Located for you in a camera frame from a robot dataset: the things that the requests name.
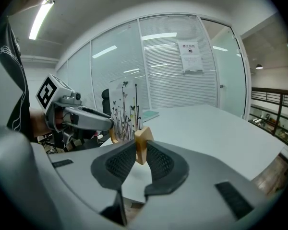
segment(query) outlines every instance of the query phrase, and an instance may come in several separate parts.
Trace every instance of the wooden block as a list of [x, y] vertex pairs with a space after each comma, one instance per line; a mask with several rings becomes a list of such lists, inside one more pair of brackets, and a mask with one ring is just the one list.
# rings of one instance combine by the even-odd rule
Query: wooden block
[[142, 130], [137, 130], [134, 133], [134, 140], [136, 142], [136, 161], [139, 164], [146, 163], [146, 142], [148, 140], [154, 140], [152, 132], [149, 127], [143, 126]]
[[110, 138], [111, 138], [112, 143], [118, 143], [119, 142], [118, 140], [116, 140], [114, 128], [109, 130], [109, 134], [110, 134]]

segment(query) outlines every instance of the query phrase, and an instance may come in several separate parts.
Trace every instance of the glass wall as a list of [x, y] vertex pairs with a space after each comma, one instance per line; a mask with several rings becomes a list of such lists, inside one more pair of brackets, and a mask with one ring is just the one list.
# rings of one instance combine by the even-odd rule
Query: glass wall
[[67, 78], [67, 61], [61, 66], [61, 68], [57, 71], [57, 77], [61, 79], [63, 82], [68, 84]]
[[220, 83], [220, 108], [242, 117], [246, 101], [246, 79], [237, 40], [230, 27], [205, 20], [203, 23], [216, 57]]
[[91, 68], [97, 110], [102, 112], [103, 90], [112, 80], [138, 74], [142, 105], [149, 109], [144, 60], [137, 21], [123, 24], [92, 40]]
[[[101, 112], [101, 93], [109, 83], [136, 76], [144, 109], [150, 104], [152, 109], [217, 106], [219, 95], [220, 108], [241, 117], [246, 85], [237, 41], [229, 27], [203, 22], [216, 58], [196, 15], [159, 15], [119, 25], [92, 39], [64, 63], [58, 76], [82, 94], [84, 105]], [[198, 44], [203, 70], [183, 72], [178, 46], [183, 41]], [[219, 93], [217, 70], [223, 86]]]
[[[141, 19], [140, 26], [152, 108], [217, 106], [216, 68], [197, 16], [153, 16]], [[197, 42], [203, 71], [182, 71], [179, 41]]]
[[96, 109], [90, 72], [90, 44], [83, 46], [68, 60], [68, 85], [81, 94], [84, 106]]

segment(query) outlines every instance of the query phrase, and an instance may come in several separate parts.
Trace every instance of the robotic arm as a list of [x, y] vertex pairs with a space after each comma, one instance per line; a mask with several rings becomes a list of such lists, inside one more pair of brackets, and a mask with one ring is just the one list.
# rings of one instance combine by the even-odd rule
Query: robotic arm
[[[81, 95], [64, 81], [49, 74], [36, 94], [36, 99], [45, 113], [45, 121], [52, 130], [55, 146], [64, 148], [74, 135], [75, 129], [109, 130], [113, 121], [109, 115], [82, 105]], [[56, 126], [55, 112], [63, 111], [62, 126]]]

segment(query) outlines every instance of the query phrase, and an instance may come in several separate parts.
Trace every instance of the book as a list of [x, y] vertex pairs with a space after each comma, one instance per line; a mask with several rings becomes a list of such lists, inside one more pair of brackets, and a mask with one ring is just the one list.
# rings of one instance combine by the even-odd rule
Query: book
[[154, 117], [158, 117], [158, 116], [159, 116], [159, 112], [155, 112], [155, 111], [143, 112], [143, 115], [142, 115], [143, 123], [150, 120], [150, 119], [153, 119]]

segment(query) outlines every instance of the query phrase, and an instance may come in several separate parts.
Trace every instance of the black shirt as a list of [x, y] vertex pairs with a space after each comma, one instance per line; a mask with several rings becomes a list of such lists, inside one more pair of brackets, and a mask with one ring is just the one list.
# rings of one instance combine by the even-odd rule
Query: black shirt
[[7, 18], [0, 22], [0, 63], [4, 66], [13, 81], [23, 91], [23, 94], [10, 114], [7, 127], [22, 132], [30, 141], [33, 141], [34, 136], [29, 112], [30, 102], [28, 84], [20, 60], [16, 39]]

